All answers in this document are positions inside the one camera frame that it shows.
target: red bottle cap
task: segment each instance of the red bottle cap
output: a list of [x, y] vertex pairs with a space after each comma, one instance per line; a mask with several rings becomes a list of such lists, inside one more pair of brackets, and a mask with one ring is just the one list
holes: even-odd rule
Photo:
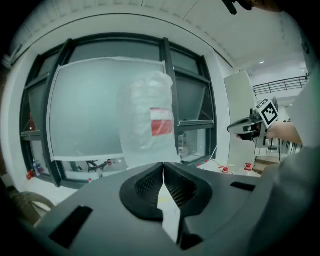
[[251, 163], [245, 163], [245, 165], [244, 165], [244, 169], [246, 170], [246, 171], [252, 171], [252, 164]]

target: white ceiling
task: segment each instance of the white ceiling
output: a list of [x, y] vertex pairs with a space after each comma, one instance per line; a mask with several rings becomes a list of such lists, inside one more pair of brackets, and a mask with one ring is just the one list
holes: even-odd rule
[[250, 68], [252, 73], [261, 71], [264, 69], [269, 69], [278, 65], [290, 65], [290, 63], [295, 62], [300, 64], [300, 68], [306, 68], [306, 61], [303, 52], [286, 54], [286, 55], [277, 55], [277, 56], [266, 56], [266, 58], [261, 59], [262, 64], [257, 63]]
[[300, 33], [285, 13], [259, 9], [246, 11], [236, 3], [231, 15], [222, 0], [46, 0], [34, 10], [18, 30], [10, 54], [19, 44], [27, 44], [47, 26], [76, 12], [120, 6], [151, 10], [183, 20], [217, 43], [237, 69], [251, 67], [267, 56], [301, 51]]

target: window frame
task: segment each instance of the window frame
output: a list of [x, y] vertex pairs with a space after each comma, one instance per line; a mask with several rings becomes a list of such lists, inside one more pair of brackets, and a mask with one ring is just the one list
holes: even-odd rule
[[[211, 157], [213, 150], [217, 145], [217, 114], [215, 105], [215, 95], [213, 92], [212, 82], [210, 73], [204, 56], [199, 56], [189, 49], [186, 49], [180, 45], [169, 42], [167, 38], [156, 38], [148, 35], [134, 34], [134, 33], [104, 33], [88, 35], [77, 39], [68, 39], [65, 43], [56, 46], [48, 52], [38, 55], [35, 62], [32, 65], [31, 71], [28, 75], [27, 82], [24, 88], [21, 107], [20, 107], [20, 141], [23, 153], [24, 162], [27, 170], [33, 168], [32, 165], [32, 150], [31, 141], [41, 141], [44, 160], [50, 175], [42, 173], [36, 178], [55, 184], [56, 187], [64, 186], [72, 189], [79, 189], [88, 183], [87, 180], [68, 179], [64, 166], [61, 161], [51, 161], [50, 151], [48, 144], [47, 135], [47, 110], [48, 102], [50, 97], [50, 89], [53, 83], [53, 79], [58, 66], [63, 66], [69, 63], [69, 59], [72, 56], [76, 47], [86, 44], [92, 44], [97, 42], [135, 42], [142, 44], [156, 45], [159, 47], [159, 60], [165, 62], [166, 73], [172, 78], [172, 111], [176, 122], [174, 122], [174, 135], [175, 135], [175, 147], [177, 153], [179, 153], [179, 132], [183, 131], [194, 131], [199, 129], [206, 130], [206, 156], [197, 159], [193, 162], [188, 162], [188, 165], [195, 166], [199, 162], [203, 162]], [[171, 50], [186, 55], [196, 60], [199, 74], [193, 73], [192, 71], [183, 69], [181, 67], [173, 66]], [[39, 72], [45, 60], [52, 55], [57, 57], [51, 67], [50, 72], [42, 74]], [[213, 120], [200, 120], [200, 121], [180, 121], [178, 111], [178, 92], [176, 84], [176, 73], [182, 74], [186, 77], [190, 77], [193, 80], [201, 81], [202, 83], [208, 84], [209, 91], [211, 94], [211, 105]], [[23, 99], [28, 93], [30, 88], [38, 85], [39, 83], [46, 81], [45, 90], [42, 101], [42, 128], [35, 131], [23, 131]]]

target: window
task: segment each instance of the window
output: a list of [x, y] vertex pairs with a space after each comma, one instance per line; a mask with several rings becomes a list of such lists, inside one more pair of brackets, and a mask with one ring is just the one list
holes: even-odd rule
[[124, 158], [92, 160], [92, 161], [63, 161], [65, 174], [70, 180], [97, 180], [118, 172], [127, 170]]
[[206, 130], [179, 132], [179, 155], [184, 162], [193, 162], [206, 156]]
[[213, 120], [212, 96], [207, 83], [176, 72], [180, 121]]
[[34, 121], [34, 125], [37, 130], [42, 128], [43, 119], [43, 98], [45, 93], [46, 80], [36, 84], [28, 89], [28, 98], [30, 104], [30, 117]]
[[107, 58], [59, 69], [49, 103], [51, 159], [88, 161], [122, 157], [118, 91], [122, 85], [153, 71], [164, 72], [164, 65]]
[[31, 141], [30, 144], [31, 144], [31, 153], [34, 160], [34, 163], [32, 163], [33, 169], [37, 168], [40, 174], [50, 175], [46, 165], [45, 158], [44, 158], [44, 151], [42, 148], [41, 141], [34, 140], [34, 141]]
[[89, 179], [126, 171], [117, 94], [123, 84], [151, 71], [166, 72], [173, 81], [174, 137], [181, 162], [195, 165], [208, 159], [217, 130], [205, 59], [166, 38], [113, 33], [68, 39], [36, 59], [20, 113], [26, 171], [36, 168], [41, 173], [37, 178], [75, 189]]
[[192, 58], [177, 50], [171, 50], [172, 65], [177, 68], [191, 71], [197, 75], [200, 74], [197, 59]]
[[46, 73], [49, 73], [57, 59], [57, 56], [58, 56], [58, 53], [54, 54], [54, 55], [51, 55], [50, 57], [46, 58], [44, 61], [43, 61], [43, 64], [40, 68], [40, 71], [39, 71], [39, 74], [38, 74], [38, 77], [46, 74]]
[[152, 61], [161, 60], [160, 48], [156, 44], [134, 41], [102, 41], [77, 46], [74, 49], [69, 63], [105, 57], [128, 57]]

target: translucent plastic bag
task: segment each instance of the translucent plastic bag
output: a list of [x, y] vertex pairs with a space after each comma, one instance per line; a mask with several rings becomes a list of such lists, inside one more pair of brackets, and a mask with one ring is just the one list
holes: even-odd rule
[[150, 72], [119, 90], [119, 135], [129, 168], [180, 162], [175, 147], [172, 85], [167, 74]]

